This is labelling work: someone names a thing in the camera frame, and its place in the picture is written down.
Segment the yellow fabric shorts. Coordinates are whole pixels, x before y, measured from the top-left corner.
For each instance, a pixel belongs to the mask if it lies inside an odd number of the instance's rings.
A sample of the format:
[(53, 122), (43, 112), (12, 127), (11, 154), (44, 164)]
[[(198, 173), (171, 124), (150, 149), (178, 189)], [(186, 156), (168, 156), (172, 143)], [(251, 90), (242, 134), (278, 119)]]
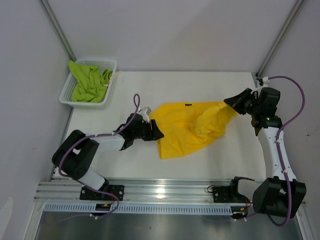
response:
[(223, 101), (170, 102), (160, 105), (151, 114), (164, 137), (157, 140), (162, 160), (195, 153), (226, 133), (238, 113)]

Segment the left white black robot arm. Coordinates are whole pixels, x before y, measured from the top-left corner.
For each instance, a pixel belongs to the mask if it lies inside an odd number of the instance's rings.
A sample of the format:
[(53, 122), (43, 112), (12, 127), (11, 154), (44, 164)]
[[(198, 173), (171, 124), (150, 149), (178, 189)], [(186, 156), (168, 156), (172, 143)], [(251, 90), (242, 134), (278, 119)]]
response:
[(98, 151), (124, 151), (135, 140), (157, 141), (165, 135), (158, 128), (155, 119), (147, 120), (145, 113), (132, 113), (126, 123), (121, 124), (113, 133), (96, 136), (86, 135), (74, 130), (52, 156), (52, 163), (64, 175), (91, 189), (97, 200), (108, 196), (108, 180), (92, 169), (92, 161)]

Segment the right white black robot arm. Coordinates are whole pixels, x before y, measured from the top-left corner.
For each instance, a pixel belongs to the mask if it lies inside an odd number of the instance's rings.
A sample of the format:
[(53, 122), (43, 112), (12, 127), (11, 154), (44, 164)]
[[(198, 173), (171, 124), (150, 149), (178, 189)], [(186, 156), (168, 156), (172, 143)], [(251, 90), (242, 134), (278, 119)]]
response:
[(262, 147), (266, 179), (253, 192), (253, 210), (259, 214), (293, 218), (307, 188), (297, 180), (286, 153), (283, 123), (276, 116), (280, 97), (280, 91), (271, 87), (247, 88), (224, 102), (238, 114), (251, 116), (251, 125)]

